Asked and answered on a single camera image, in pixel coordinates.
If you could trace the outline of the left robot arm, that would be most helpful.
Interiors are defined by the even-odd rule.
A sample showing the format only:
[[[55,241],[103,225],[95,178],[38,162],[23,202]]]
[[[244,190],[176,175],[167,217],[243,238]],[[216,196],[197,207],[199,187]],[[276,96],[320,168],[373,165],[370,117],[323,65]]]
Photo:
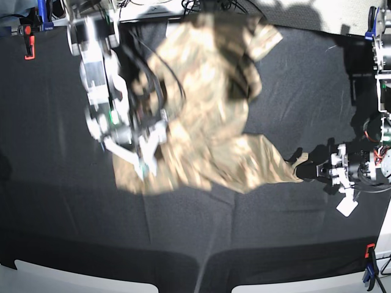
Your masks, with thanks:
[[[331,146],[323,162],[309,159],[296,169],[301,179],[323,179],[347,196],[390,190],[390,1],[370,7],[365,41],[373,54],[376,111],[363,122],[360,142]]]

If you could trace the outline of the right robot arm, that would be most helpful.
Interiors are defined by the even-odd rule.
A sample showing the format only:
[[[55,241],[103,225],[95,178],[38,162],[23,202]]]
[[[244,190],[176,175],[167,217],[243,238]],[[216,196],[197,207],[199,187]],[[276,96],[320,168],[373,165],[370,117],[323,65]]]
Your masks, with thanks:
[[[163,91],[146,62],[121,44],[116,2],[62,1],[62,7],[70,51],[81,58],[90,135],[105,150],[132,164],[140,179],[156,175],[155,153],[167,139]],[[118,47],[144,71],[148,88],[143,93],[129,93],[114,51]]]

